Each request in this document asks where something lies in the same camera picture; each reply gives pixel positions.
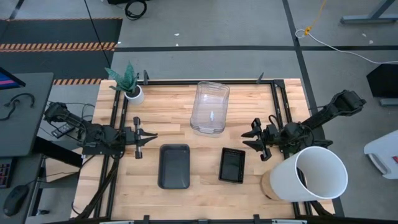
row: black floor mat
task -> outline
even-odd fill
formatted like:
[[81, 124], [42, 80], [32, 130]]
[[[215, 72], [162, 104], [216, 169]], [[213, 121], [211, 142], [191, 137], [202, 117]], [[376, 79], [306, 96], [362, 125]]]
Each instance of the black floor mat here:
[[112, 62], [121, 23], [94, 20], [100, 41], [111, 46], [105, 47], [105, 57], [89, 19], [0, 21], [0, 67], [11, 73], [52, 72], [57, 84], [97, 83], [108, 78], [104, 67], [109, 67], [107, 58]]

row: white cable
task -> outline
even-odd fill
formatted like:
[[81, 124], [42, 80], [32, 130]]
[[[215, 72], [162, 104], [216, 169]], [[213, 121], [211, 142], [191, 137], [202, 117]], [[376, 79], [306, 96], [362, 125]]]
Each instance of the white cable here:
[[[298, 39], [301, 39], [301, 38], [305, 37], [304, 34], [303, 34], [301, 37], [299, 37], [299, 36], [297, 35], [297, 33], [299, 33], [299, 32], [303, 32], [303, 33], [304, 33], [304, 30], [303, 30], [303, 29], [299, 29], [299, 30], [296, 31], [295, 35], [296, 35], [296, 37], [297, 37]], [[356, 53], [353, 53], [353, 52], [348, 52], [348, 51], [345, 51], [345, 50], [339, 50], [339, 49], [337, 49], [337, 48], [335, 48], [335, 47], [332, 47], [332, 46], [330, 46], [330, 45], [328, 45], [328, 44], [326, 44], [326, 43], [324, 43], [324, 42], [322, 42], [322, 41], [316, 39], [316, 38], [315, 38], [313, 35], [311, 35], [310, 33], [308, 33], [308, 34], [309, 34], [309, 36], [310, 36], [313, 40], [315, 40], [315, 41], [318, 42], [319, 44], [323, 44], [323, 45], [325, 45], [325, 46], [327, 46], [327, 47], [330, 47], [330, 48], [333, 49], [333, 50], [337, 50], [338, 52], [341, 52], [341, 53], [352, 54], [352, 55], [358, 56], [358, 57], [363, 58], [363, 59], [365, 59], [365, 60], [367, 60], [368, 62], [371, 62], [371, 63], [375, 63], [375, 64], [398, 63], [398, 61], [391, 61], [391, 62], [374, 62], [374, 61], [372, 61], [372, 60], [370, 60], [370, 59], [368, 59], [368, 58], [366, 58], [366, 57], [363, 57], [362, 55], [359, 55], [359, 54], [356, 54]]]

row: computer screen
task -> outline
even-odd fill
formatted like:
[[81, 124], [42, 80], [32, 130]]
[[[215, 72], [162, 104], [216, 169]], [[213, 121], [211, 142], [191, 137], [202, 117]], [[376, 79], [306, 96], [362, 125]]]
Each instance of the computer screen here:
[[24, 82], [0, 67], [0, 90], [19, 88], [23, 86], [25, 86]]

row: black tray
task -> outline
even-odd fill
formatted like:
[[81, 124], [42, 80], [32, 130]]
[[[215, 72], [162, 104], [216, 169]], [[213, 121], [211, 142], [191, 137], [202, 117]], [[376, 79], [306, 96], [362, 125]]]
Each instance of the black tray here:
[[237, 149], [223, 148], [218, 179], [242, 184], [244, 174], [244, 158], [246, 152]]
[[190, 150], [187, 144], [160, 147], [157, 185], [162, 189], [187, 189], [190, 185]]

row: gray floor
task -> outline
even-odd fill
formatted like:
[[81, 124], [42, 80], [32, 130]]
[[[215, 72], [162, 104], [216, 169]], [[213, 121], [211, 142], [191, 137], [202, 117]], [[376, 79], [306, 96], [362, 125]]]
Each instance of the gray floor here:
[[[298, 29], [311, 24], [321, 3], [289, 0]], [[339, 23], [341, 16], [367, 14], [378, 3], [328, 1], [312, 34], [331, 45], [398, 45], [398, 24]], [[16, 1], [0, 2], [0, 18], [11, 14], [13, 4]], [[124, 17], [122, 9], [106, 1], [88, 0], [88, 5], [93, 17]], [[398, 3], [388, 13], [398, 13]], [[75, 17], [88, 17], [81, 0], [25, 0], [17, 15], [36, 19]], [[278, 0], [152, 0], [142, 19], [123, 20], [119, 41], [118, 47], [293, 44], [283, 4]], [[309, 37], [301, 39], [300, 44], [318, 45]], [[397, 51], [357, 53], [374, 60], [398, 60]], [[384, 179], [363, 154], [365, 144], [398, 129], [398, 108], [381, 108], [366, 81], [366, 75], [377, 65], [338, 52], [308, 51], [303, 55], [318, 106], [344, 89], [356, 91], [368, 102], [359, 114], [324, 125], [326, 137], [334, 141], [330, 149], [343, 160], [349, 174], [348, 188], [341, 196], [346, 216], [398, 220], [398, 180]], [[115, 52], [112, 68], [122, 72], [128, 60], [138, 72], [147, 70], [151, 78], [256, 78], [262, 72], [264, 78], [301, 78], [294, 51]], [[94, 103], [97, 92], [95, 85], [55, 86], [51, 99]], [[81, 113], [81, 106], [70, 108]], [[32, 217], [27, 223], [66, 220], [74, 190], [46, 190], [40, 208], [50, 208], [52, 216]], [[54, 200], [65, 194], [68, 196]]]

